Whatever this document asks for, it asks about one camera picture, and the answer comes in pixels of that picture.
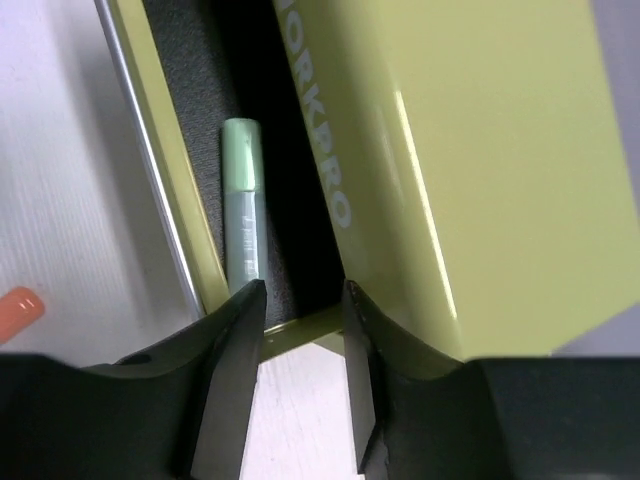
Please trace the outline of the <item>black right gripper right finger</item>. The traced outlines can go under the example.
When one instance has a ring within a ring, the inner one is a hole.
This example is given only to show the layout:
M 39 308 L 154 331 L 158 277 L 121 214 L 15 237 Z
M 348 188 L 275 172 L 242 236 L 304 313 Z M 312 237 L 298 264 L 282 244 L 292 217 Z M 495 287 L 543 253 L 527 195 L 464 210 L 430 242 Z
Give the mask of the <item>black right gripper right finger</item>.
M 344 285 L 344 345 L 356 466 L 368 479 L 507 479 L 486 375 L 441 355 Z

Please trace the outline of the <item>green top drawer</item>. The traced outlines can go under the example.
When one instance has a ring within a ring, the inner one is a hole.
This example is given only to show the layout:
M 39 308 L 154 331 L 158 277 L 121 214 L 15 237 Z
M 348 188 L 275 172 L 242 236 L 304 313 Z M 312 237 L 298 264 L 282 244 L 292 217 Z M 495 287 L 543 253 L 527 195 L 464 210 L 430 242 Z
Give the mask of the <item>green top drawer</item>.
M 268 309 L 263 355 L 308 343 L 342 354 L 344 271 L 269 1 L 100 1 L 188 309 L 229 295 L 224 273 L 222 128 L 261 128 Z

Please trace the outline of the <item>green metal drawer toolbox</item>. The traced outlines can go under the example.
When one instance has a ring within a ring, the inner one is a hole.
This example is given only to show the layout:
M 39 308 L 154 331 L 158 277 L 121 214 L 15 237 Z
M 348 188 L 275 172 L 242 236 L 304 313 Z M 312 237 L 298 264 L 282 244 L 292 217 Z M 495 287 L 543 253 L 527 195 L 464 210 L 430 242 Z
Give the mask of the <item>green metal drawer toolbox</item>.
M 458 361 L 639 349 L 635 1 L 278 1 L 346 276 Z

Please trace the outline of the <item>green cap highlighter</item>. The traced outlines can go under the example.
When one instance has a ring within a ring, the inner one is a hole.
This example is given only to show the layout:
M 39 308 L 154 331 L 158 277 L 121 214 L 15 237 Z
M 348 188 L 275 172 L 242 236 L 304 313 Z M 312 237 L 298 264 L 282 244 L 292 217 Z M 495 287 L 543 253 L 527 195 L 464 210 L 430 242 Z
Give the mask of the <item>green cap highlighter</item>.
M 266 210 L 259 124 L 231 118 L 222 129 L 226 278 L 234 294 L 267 278 Z

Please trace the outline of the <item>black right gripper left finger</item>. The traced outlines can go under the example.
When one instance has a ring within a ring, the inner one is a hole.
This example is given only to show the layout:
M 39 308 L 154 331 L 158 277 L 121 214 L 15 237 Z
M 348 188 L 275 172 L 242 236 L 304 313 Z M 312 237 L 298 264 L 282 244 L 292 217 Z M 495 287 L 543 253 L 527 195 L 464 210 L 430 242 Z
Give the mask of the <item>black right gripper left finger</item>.
M 254 280 L 169 338 L 87 368 L 97 430 L 80 441 L 80 478 L 238 478 L 265 316 Z

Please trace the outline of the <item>orange cap highlighter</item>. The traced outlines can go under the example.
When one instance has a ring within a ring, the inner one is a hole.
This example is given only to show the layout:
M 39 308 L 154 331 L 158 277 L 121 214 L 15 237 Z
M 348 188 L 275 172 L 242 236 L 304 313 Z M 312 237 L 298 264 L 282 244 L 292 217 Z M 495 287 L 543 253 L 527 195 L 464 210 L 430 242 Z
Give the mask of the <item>orange cap highlighter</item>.
M 41 318 L 46 311 L 44 302 L 31 289 L 18 286 L 1 297 L 1 344 Z

